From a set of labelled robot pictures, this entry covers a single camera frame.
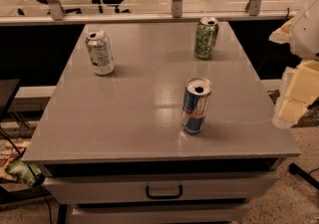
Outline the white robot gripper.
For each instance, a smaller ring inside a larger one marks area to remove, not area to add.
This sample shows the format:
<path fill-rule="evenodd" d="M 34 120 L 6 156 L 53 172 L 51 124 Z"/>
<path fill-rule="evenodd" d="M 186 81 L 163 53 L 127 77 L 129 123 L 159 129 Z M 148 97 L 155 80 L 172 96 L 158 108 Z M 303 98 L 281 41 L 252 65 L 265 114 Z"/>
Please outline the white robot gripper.
<path fill-rule="evenodd" d="M 290 43 L 290 51 L 303 60 L 282 75 L 272 123 L 287 129 L 295 125 L 319 98 L 319 0 L 307 0 L 294 18 L 273 31 L 269 40 Z"/>

